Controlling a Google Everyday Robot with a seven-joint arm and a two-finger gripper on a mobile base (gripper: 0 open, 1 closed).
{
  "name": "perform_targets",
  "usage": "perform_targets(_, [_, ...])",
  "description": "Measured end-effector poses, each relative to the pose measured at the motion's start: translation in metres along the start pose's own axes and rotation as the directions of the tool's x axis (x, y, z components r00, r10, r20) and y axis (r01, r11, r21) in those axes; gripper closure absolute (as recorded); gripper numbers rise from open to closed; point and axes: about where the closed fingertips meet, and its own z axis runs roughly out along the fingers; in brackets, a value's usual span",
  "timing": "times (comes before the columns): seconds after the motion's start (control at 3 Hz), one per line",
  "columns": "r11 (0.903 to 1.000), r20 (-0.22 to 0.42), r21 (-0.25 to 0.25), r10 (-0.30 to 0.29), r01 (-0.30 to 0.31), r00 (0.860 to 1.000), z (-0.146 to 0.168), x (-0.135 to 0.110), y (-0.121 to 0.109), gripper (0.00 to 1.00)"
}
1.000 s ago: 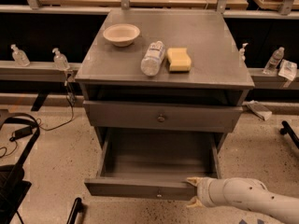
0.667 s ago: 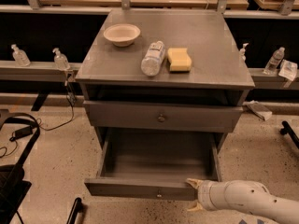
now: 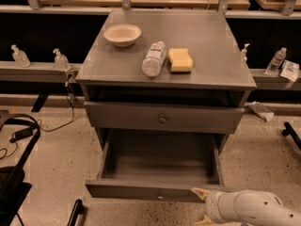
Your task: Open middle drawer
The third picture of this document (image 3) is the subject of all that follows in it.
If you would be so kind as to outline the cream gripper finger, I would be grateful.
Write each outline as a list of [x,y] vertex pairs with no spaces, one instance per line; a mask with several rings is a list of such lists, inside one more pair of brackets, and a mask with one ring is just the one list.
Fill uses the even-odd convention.
[[193,187],[191,189],[201,200],[205,201],[206,198],[210,195],[211,191],[203,188]]
[[207,215],[205,215],[201,220],[196,221],[195,224],[197,226],[204,226],[204,225],[212,225],[214,224],[214,222]]

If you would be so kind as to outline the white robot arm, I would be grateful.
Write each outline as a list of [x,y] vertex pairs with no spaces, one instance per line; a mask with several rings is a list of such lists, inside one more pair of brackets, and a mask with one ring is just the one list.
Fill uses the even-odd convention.
[[204,218],[198,225],[241,222],[252,226],[301,226],[301,213],[286,208],[270,192],[225,192],[197,187],[191,191],[205,201]]

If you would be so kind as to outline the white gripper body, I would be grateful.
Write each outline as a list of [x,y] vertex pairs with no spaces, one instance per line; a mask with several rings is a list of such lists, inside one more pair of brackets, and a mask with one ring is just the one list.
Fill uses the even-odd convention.
[[234,222],[237,214],[234,209],[235,192],[211,191],[205,200],[207,216],[214,223]]

